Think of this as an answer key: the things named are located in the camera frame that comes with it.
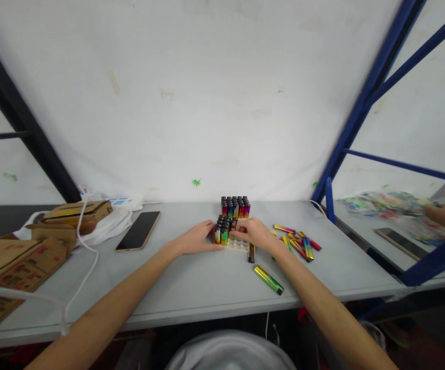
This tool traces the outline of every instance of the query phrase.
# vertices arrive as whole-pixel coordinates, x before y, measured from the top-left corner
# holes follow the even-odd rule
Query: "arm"
[[[56,339],[27,369],[87,369],[92,366],[145,294],[177,257],[184,253],[223,249],[205,242],[212,229],[213,223],[208,220],[164,245],[154,257],[80,317],[67,336]]]
[[[266,249],[298,292],[325,338],[352,368],[397,369],[344,305],[257,218],[239,220],[235,236]]]

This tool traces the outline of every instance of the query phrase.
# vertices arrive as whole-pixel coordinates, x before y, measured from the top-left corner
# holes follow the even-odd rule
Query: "left hand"
[[[211,220],[203,221],[193,226],[183,235],[170,241],[168,244],[175,248],[179,254],[193,254],[200,252],[224,249],[220,244],[209,244],[205,241],[207,235],[213,231],[215,224]]]

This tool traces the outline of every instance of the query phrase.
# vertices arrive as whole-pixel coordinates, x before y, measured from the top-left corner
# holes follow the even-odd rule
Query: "forearm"
[[[396,368],[344,305],[292,253],[270,249],[330,344],[353,368]]]
[[[76,323],[67,336],[47,347],[27,369],[87,369],[121,329],[131,312],[178,256],[167,244],[105,295]]]

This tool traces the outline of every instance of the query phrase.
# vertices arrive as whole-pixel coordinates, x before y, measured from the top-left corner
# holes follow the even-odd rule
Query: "black metal frame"
[[[0,110],[14,133],[0,134],[0,139],[20,138],[37,163],[67,202],[80,200],[80,192],[37,123],[18,89],[0,61]]]

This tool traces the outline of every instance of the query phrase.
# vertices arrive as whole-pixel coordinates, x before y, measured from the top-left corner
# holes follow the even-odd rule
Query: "white wall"
[[[13,132],[0,111],[0,133]],[[0,205],[64,200],[20,139],[0,140]]]
[[[77,183],[308,198],[399,3],[1,0],[0,59]]]
[[[445,1],[428,0],[393,73],[445,23]],[[445,172],[445,40],[372,107],[353,150]],[[367,190],[432,196],[445,181],[348,155],[334,198]]]

